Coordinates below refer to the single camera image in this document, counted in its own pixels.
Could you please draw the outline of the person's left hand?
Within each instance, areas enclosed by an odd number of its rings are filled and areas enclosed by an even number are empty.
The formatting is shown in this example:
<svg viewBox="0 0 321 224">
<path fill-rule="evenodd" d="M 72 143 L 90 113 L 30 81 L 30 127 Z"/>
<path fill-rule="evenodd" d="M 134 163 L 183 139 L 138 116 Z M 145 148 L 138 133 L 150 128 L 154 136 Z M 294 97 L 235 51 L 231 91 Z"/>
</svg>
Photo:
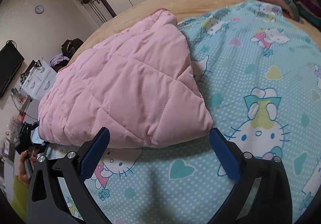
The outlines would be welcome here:
<svg viewBox="0 0 321 224">
<path fill-rule="evenodd" d="M 38 150 L 34 149 L 32 151 L 24 151 L 20 154 L 20 158 L 18 160 L 18 179 L 26 184 L 29 184 L 29 176 L 27 173 L 27 168 L 26 168 L 26 161 L 29 160 L 30 164 L 34 167 L 37 164 L 37 155 L 38 155 Z"/>
</svg>

